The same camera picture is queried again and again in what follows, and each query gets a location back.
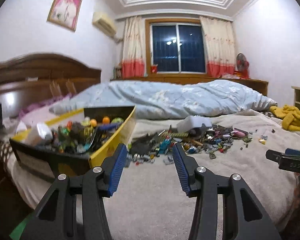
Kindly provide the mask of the blue blocky minifigure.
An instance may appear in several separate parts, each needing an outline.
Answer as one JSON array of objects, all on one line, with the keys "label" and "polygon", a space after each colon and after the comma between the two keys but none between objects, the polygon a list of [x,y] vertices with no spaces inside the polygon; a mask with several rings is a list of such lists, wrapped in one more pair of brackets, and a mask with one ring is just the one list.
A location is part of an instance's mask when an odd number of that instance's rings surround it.
[{"label": "blue blocky minifigure", "polygon": [[170,144],[171,144],[170,138],[164,139],[159,146],[159,154],[166,154],[166,152],[170,148]]}]

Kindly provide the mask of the right cream red curtain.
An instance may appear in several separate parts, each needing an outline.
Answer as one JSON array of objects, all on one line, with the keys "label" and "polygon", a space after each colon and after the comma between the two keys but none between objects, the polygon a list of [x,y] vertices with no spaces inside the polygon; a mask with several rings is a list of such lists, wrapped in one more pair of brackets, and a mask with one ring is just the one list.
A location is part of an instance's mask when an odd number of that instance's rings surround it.
[{"label": "right cream red curtain", "polygon": [[203,16],[199,19],[205,36],[207,74],[211,77],[234,74],[236,55],[232,23]]}]

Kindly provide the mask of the wall air conditioner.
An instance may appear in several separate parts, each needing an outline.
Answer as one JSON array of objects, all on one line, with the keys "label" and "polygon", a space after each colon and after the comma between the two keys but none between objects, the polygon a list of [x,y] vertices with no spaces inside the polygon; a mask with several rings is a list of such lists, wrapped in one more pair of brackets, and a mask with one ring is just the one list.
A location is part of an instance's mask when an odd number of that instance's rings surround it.
[{"label": "wall air conditioner", "polygon": [[116,35],[117,28],[113,20],[107,14],[94,12],[92,24],[109,37]]}]

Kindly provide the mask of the light blue floral quilt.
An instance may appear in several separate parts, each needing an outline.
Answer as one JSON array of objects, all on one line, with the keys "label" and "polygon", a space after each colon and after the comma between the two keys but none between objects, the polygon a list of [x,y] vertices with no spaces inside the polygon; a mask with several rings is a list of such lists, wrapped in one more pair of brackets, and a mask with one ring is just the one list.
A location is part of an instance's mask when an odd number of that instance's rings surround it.
[{"label": "light blue floral quilt", "polygon": [[135,106],[139,119],[184,119],[189,115],[219,116],[241,111],[266,111],[277,103],[240,83],[215,80],[194,85],[150,81],[111,81],[93,85],[49,111],[62,115],[79,108]]}]

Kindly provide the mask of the dark wooden headboard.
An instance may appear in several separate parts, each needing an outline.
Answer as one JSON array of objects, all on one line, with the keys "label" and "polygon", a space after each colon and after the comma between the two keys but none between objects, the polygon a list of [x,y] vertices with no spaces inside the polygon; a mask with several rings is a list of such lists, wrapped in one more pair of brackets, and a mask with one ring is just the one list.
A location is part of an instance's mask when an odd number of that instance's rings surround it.
[{"label": "dark wooden headboard", "polygon": [[59,54],[29,54],[0,62],[2,117],[16,117],[27,106],[75,95],[101,82],[100,69]]}]

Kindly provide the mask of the framed wall picture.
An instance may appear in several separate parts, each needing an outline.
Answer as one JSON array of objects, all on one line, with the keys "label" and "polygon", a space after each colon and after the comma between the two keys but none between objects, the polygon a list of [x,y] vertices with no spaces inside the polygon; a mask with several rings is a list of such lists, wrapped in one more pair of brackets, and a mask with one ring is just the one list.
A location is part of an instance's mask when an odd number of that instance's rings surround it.
[{"label": "framed wall picture", "polygon": [[82,0],[54,0],[47,22],[60,25],[75,32]]}]

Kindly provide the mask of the pink pillow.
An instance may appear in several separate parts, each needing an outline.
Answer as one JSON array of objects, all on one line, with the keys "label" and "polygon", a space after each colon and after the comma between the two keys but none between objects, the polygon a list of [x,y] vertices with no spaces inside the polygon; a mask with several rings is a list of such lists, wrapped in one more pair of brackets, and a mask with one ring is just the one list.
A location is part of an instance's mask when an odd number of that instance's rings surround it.
[{"label": "pink pillow", "polygon": [[53,108],[57,105],[58,102],[55,102],[49,106],[44,106],[32,110],[29,113],[24,114],[22,117],[19,117],[19,120],[22,121],[27,128],[31,128],[39,122],[50,121],[52,119],[59,117],[58,114],[54,114],[50,111],[50,108]]}]

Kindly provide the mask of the pink lego piece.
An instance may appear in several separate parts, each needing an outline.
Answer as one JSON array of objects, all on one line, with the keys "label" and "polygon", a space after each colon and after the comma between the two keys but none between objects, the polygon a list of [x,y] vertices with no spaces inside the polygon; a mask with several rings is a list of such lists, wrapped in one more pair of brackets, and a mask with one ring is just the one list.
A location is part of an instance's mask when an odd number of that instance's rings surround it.
[{"label": "pink lego piece", "polygon": [[233,137],[236,137],[236,138],[243,138],[243,137],[246,137],[246,136],[247,136],[246,133],[244,133],[244,132],[242,132],[242,131],[239,131],[239,130],[233,130],[233,131],[231,132],[231,135],[232,135]]}]

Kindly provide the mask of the mustard yellow blanket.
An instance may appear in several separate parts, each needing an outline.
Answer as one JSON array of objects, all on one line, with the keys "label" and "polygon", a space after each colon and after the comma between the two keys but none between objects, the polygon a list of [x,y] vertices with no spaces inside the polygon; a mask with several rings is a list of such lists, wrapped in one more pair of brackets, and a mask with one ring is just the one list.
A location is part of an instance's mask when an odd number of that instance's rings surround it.
[{"label": "mustard yellow blanket", "polygon": [[271,106],[270,112],[282,119],[282,128],[287,131],[300,132],[300,109],[295,106]]}]

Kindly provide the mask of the left cream red curtain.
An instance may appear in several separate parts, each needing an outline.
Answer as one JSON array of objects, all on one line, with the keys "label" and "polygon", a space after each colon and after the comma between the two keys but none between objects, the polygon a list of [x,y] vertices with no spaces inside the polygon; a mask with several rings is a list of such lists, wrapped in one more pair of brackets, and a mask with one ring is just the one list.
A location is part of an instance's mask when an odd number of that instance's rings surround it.
[{"label": "left cream red curtain", "polygon": [[145,24],[141,16],[126,19],[122,49],[123,78],[145,74]]}]

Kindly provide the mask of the yellow cardboard toy box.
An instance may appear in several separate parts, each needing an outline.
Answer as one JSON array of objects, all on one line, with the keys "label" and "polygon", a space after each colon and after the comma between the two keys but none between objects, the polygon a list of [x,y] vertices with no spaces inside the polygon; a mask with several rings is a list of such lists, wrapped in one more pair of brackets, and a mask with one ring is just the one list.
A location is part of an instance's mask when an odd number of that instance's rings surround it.
[{"label": "yellow cardboard toy box", "polygon": [[45,181],[60,173],[82,175],[128,142],[134,114],[134,106],[82,108],[45,122],[52,131],[51,142],[25,144],[29,129],[12,137],[10,145],[19,165]]}]

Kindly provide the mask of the cream red curtain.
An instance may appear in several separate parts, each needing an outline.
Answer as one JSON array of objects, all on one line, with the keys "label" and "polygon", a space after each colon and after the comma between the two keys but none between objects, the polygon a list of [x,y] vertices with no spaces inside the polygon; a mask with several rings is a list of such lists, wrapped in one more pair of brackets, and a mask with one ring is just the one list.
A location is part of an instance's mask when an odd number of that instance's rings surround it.
[{"label": "cream red curtain", "polygon": [[141,16],[126,19],[122,49],[123,78],[145,74],[145,24]]},{"label": "cream red curtain", "polygon": [[211,77],[234,74],[236,55],[232,23],[203,16],[199,19],[205,36],[207,74]]}]

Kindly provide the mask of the red electric fan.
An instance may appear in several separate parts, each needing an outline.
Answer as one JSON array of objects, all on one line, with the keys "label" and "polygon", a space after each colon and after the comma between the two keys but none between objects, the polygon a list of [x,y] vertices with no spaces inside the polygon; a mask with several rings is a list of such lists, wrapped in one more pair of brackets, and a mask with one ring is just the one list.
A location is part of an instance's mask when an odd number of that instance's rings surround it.
[{"label": "red electric fan", "polygon": [[243,79],[249,78],[249,62],[244,54],[239,53],[236,57],[236,75]]}]

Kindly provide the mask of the window with wooden frame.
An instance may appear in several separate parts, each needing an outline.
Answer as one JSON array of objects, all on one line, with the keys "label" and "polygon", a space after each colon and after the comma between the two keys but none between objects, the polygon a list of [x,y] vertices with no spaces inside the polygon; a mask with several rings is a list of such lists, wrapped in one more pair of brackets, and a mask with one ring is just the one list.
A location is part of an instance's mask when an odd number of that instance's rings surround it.
[{"label": "window with wooden frame", "polygon": [[147,74],[206,74],[204,32],[199,20],[145,21]]}]

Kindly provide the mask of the white foam block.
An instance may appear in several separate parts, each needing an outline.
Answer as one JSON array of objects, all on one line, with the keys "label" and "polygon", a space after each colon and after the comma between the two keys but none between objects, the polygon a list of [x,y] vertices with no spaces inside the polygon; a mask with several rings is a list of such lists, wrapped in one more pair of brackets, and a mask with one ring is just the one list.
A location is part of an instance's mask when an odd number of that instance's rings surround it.
[{"label": "white foam block", "polygon": [[49,143],[52,139],[53,135],[49,126],[44,122],[39,122],[29,131],[24,143],[36,146]]}]

